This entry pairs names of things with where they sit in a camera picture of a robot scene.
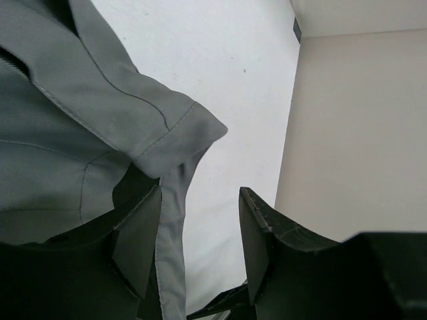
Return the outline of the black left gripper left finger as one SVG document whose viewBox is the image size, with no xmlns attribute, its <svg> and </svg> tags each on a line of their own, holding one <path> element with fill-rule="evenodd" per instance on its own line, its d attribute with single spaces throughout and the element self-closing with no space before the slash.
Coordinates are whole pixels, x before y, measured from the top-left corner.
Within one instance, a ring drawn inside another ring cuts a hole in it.
<svg viewBox="0 0 427 320">
<path fill-rule="evenodd" d="M 142 319 L 161 190 L 42 243 L 1 244 L 2 319 Z"/>
</svg>

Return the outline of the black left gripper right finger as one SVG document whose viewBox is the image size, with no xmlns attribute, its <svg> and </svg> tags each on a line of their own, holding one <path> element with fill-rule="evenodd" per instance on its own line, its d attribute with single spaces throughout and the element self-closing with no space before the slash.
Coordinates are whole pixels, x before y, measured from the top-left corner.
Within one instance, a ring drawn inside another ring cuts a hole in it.
<svg viewBox="0 0 427 320">
<path fill-rule="evenodd" d="M 240 189 L 250 303 L 258 319 L 425 319 L 426 234 L 321 236 Z"/>
</svg>

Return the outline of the grey pleated skirt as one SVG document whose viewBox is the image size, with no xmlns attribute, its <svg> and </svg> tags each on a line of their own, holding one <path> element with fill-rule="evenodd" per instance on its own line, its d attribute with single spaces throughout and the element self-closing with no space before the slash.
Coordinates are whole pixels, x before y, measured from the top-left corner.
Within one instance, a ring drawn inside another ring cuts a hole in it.
<svg viewBox="0 0 427 320">
<path fill-rule="evenodd" d="M 142 319 L 185 319 L 187 190 L 226 132 L 139 73 L 92 2 L 1 2 L 1 244 L 45 242 L 158 186 Z"/>
</svg>

